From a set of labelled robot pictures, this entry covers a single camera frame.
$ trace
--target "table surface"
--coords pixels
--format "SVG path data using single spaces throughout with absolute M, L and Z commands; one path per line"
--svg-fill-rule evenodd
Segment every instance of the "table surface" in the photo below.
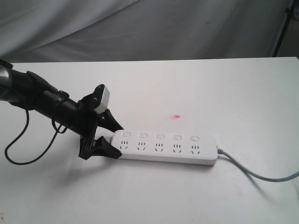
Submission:
M 261 175 L 299 169 L 299 61 L 252 58 L 153 62 L 24 63 L 73 100 L 98 84 L 126 129 L 192 132 Z M 38 162 L 15 166 L 4 147 L 21 131 L 25 112 L 0 102 L 0 224 L 298 223 L 299 178 L 248 178 L 219 157 L 212 167 L 78 158 L 79 137 L 59 135 Z M 97 136 L 108 134 L 98 128 Z M 26 134 L 10 150 L 28 161 L 47 146 L 48 118 L 30 112 Z

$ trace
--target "socket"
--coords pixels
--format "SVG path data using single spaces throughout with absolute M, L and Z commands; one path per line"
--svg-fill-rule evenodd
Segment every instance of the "socket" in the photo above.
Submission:
M 111 144 L 120 159 L 214 165 L 218 158 L 215 139 L 206 135 L 118 130 Z

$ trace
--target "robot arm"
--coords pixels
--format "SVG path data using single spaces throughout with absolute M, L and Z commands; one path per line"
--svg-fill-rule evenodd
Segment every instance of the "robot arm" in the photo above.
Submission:
M 64 91 L 58 91 L 37 74 L 13 70 L 13 65 L 0 60 L 0 100 L 25 110 L 36 110 L 52 120 L 59 133 L 70 129 L 80 135 L 79 157 L 106 156 L 117 159 L 121 152 L 102 136 L 95 140 L 98 126 L 112 132 L 123 128 L 107 108 L 109 91 L 103 84 L 77 103 Z M 55 122 L 65 126 L 57 129 Z

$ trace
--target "white backdrop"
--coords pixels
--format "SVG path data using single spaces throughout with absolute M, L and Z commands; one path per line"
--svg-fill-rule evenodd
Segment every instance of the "white backdrop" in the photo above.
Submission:
M 0 56 L 10 62 L 266 57 L 290 2 L 10 0 L 0 14 Z

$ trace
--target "power outlet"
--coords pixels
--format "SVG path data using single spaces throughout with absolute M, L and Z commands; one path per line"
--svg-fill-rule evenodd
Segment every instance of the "power outlet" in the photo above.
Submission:
M 112 143 L 120 159 L 213 165 L 218 148 L 213 137 L 197 134 L 116 131 Z

